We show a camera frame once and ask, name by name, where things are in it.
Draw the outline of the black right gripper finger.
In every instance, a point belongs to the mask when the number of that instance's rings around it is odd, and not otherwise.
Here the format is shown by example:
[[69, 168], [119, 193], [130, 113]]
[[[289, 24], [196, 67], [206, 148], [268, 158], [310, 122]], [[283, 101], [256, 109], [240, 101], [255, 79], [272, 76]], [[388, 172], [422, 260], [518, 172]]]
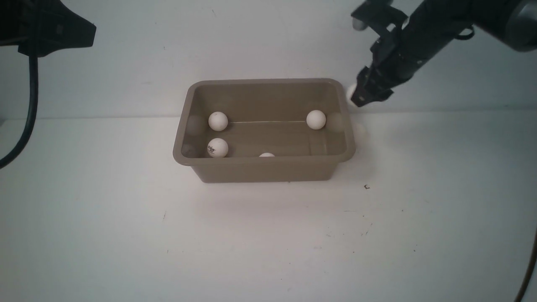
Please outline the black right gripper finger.
[[350, 101], [356, 107], [361, 108], [374, 102], [387, 101], [393, 93], [394, 91], [391, 89], [373, 94], [367, 90], [356, 88], [350, 93]]

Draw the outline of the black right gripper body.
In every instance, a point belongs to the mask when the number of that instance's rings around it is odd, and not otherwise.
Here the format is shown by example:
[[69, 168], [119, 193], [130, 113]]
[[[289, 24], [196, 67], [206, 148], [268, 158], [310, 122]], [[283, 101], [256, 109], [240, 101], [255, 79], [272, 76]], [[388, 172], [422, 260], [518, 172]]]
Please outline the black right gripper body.
[[392, 94], [393, 88], [409, 81], [420, 64], [400, 52], [392, 38], [378, 38], [370, 48], [373, 61], [357, 75], [357, 94]]

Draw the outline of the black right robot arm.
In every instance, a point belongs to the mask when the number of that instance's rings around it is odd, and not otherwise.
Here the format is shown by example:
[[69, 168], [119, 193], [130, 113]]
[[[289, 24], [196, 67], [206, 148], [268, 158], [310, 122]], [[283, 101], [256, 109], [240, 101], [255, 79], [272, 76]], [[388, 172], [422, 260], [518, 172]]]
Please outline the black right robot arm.
[[475, 27], [518, 52], [536, 49], [535, 0], [424, 0], [409, 16], [391, 0], [366, 0], [351, 16], [356, 30], [378, 34], [372, 63], [347, 94], [357, 107], [386, 101], [449, 42], [471, 39]]

